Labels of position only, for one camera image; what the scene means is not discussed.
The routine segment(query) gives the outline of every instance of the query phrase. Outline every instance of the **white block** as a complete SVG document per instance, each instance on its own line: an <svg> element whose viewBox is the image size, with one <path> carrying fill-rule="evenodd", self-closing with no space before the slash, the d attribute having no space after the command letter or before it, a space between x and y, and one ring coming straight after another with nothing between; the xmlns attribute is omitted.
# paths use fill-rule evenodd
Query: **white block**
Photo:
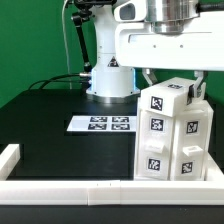
<svg viewBox="0 0 224 224"><path fill-rule="evenodd" d="M137 119L134 178L167 180L174 120L140 108Z"/></svg>
<svg viewBox="0 0 224 224"><path fill-rule="evenodd" d="M213 111L206 101L176 117L171 180L204 180Z"/></svg>
<svg viewBox="0 0 224 224"><path fill-rule="evenodd" d="M174 117L185 110L189 87L195 81L173 78L141 92L141 108L165 116Z"/></svg>
<svg viewBox="0 0 224 224"><path fill-rule="evenodd" d="M88 205L120 204L120 181L93 182L88 188Z"/></svg>
<svg viewBox="0 0 224 224"><path fill-rule="evenodd" d="M18 144L10 144L0 155L0 180L6 180L20 159Z"/></svg>

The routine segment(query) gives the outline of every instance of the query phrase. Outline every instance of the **white border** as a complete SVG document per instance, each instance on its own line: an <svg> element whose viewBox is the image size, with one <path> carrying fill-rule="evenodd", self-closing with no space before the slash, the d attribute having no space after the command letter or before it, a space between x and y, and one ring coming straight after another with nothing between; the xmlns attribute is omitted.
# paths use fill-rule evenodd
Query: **white border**
<svg viewBox="0 0 224 224"><path fill-rule="evenodd" d="M209 157L206 181L0 181L0 205L105 204L224 205L224 176Z"/></svg>

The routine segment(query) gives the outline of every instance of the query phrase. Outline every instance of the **stack of white blocks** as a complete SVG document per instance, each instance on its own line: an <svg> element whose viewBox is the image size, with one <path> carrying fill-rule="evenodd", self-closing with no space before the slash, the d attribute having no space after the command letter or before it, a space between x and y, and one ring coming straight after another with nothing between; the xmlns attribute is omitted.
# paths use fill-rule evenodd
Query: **stack of white blocks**
<svg viewBox="0 0 224 224"><path fill-rule="evenodd" d="M142 90L135 146L136 180L204 180L213 111L195 81L173 78Z"/></svg>

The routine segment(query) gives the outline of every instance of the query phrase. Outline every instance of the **white sticker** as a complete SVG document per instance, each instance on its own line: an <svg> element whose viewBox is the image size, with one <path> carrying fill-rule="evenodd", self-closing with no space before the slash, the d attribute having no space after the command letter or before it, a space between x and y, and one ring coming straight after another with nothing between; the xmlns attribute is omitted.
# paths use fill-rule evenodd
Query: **white sticker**
<svg viewBox="0 0 224 224"><path fill-rule="evenodd" d="M73 116L69 132L136 132L136 116Z"/></svg>

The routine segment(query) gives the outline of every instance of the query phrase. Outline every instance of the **black wire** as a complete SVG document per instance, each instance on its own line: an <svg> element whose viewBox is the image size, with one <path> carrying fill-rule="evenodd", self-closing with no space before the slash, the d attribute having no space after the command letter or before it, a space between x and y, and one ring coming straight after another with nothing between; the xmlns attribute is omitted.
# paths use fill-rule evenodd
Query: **black wire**
<svg viewBox="0 0 224 224"><path fill-rule="evenodd" d="M59 75L59 76L55 76L49 80L46 80L40 87L39 89L43 89L46 85L48 85L50 82L52 82L52 80L57 80L57 79L63 79L63 78L71 78L71 77L75 77L75 76L79 76L79 73L74 73L74 74L65 74L65 75Z"/></svg>
<svg viewBox="0 0 224 224"><path fill-rule="evenodd" d="M33 86L39 84L39 83L45 83L47 82L47 84L51 83L51 82L66 82L66 83L69 83L69 82L72 82L72 83L84 83L84 82L87 82L87 81L66 81L66 80L40 80L40 81L37 81L37 82L34 82L32 85L30 85L30 87L28 88L28 90L31 90Z"/></svg>

